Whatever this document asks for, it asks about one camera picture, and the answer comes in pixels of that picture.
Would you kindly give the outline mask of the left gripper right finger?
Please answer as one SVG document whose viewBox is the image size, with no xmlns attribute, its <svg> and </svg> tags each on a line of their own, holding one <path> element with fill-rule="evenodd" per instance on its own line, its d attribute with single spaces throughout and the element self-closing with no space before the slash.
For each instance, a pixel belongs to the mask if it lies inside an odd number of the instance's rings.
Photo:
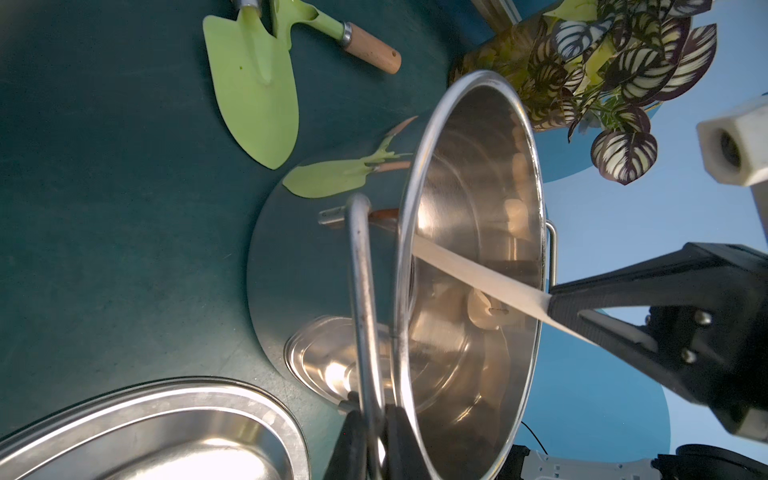
<svg viewBox="0 0 768 480">
<path fill-rule="evenodd" d="M 405 410 L 402 407 L 388 404 L 385 415 L 385 479 L 431 479 L 431 474 Z"/>
</svg>

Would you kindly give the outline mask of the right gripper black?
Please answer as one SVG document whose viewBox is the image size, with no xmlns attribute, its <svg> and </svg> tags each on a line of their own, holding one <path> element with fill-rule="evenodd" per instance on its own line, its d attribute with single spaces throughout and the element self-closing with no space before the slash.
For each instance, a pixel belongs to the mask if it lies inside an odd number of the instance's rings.
<svg viewBox="0 0 768 480">
<path fill-rule="evenodd" d="M 550 317 L 577 315 L 581 335 L 685 400 L 707 406 L 730 434 L 766 442 L 766 254 L 744 245 L 687 243 L 556 285 L 550 294 Z M 636 306 L 651 307 L 651 334 L 594 310 Z"/>
</svg>

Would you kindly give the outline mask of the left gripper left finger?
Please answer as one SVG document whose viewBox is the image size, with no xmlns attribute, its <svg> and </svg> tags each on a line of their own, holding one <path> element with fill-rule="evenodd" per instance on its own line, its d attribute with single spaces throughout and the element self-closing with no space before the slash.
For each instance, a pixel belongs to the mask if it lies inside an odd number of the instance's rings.
<svg viewBox="0 0 768 480">
<path fill-rule="evenodd" d="M 367 478 L 366 426 L 357 392 L 348 394 L 343 406 L 350 407 L 330 457 L 324 480 L 365 480 Z"/>
</svg>

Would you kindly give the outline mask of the beige plastic ladle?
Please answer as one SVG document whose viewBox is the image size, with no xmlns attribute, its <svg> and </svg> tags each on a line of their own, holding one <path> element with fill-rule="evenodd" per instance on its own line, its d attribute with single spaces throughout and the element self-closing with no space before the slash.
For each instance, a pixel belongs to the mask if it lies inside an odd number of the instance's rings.
<svg viewBox="0 0 768 480">
<path fill-rule="evenodd" d="M 552 298 L 550 294 L 468 260 L 419 235 L 413 238 L 412 253 L 448 275 L 481 290 L 486 295 L 587 344 L 595 345 L 594 342 L 550 317 L 548 313 Z"/>
</svg>

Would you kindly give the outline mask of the stainless steel pot lid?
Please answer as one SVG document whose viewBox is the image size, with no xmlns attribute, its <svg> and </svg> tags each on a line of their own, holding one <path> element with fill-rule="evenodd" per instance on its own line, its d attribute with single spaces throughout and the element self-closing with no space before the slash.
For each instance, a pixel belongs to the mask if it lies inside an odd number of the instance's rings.
<svg viewBox="0 0 768 480">
<path fill-rule="evenodd" d="M 298 421 L 275 396 L 222 377 L 119 389 L 1 440 L 4 479 L 309 479 Z"/>
</svg>

